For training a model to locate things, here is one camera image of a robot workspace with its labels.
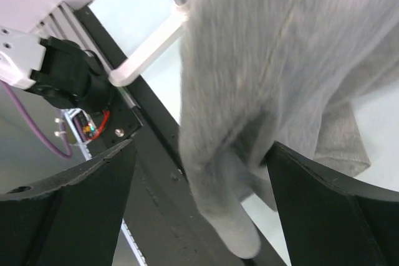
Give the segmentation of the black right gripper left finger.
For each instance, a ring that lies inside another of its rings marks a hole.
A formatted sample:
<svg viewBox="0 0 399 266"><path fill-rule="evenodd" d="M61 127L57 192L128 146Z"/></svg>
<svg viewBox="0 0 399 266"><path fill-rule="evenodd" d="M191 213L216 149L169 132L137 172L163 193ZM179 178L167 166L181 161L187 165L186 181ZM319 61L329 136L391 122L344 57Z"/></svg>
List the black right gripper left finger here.
<svg viewBox="0 0 399 266"><path fill-rule="evenodd" d="M132 168L119 174L118 185L128 179L128 195L135 170L136 149L131 140L119 147L123 161L117 168ZM111 265L114 249L111 235L104 233L95 201L84 180L88 161L41 181L1 196L2 265Z"/></svg>

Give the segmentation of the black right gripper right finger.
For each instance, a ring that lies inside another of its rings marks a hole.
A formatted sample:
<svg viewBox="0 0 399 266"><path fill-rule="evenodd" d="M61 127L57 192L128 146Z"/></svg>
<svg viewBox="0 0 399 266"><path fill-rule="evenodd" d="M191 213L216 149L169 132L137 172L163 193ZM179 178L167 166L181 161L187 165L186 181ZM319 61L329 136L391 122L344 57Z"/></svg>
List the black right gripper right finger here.
<svg viewBox="0 0 399 266"><path fill-rule="evenodd" d="M398 265L398 192L280 143L266 164L292 265Z"/></svg>

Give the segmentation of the grey t shirt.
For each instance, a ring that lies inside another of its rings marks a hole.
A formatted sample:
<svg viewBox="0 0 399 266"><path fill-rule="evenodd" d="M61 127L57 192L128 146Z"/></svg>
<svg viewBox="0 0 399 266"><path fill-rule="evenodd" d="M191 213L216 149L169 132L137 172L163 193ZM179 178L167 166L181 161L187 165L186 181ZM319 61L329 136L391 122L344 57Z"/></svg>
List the grey t shirt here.
<svg viewBox="0 0 399 266"><path fill-rule="evenodd" d="M370 167L351 101L398 80L398 0L190 0L180 56L191 193L251 259L261 241L241 201L276 208L273 143L352 177Z"/></svg>

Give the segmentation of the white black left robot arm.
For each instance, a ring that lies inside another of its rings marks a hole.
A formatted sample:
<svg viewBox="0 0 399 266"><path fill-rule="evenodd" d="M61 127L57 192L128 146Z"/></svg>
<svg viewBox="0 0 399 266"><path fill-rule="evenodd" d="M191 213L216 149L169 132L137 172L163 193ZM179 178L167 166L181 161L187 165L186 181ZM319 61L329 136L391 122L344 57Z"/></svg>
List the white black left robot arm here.
<svg viewBox="0 0 399 266"><path fill-rule="evenodd" d="M71 40L1 27L1 82L59 109L106 110L113 88L98 55Z"/></svg>

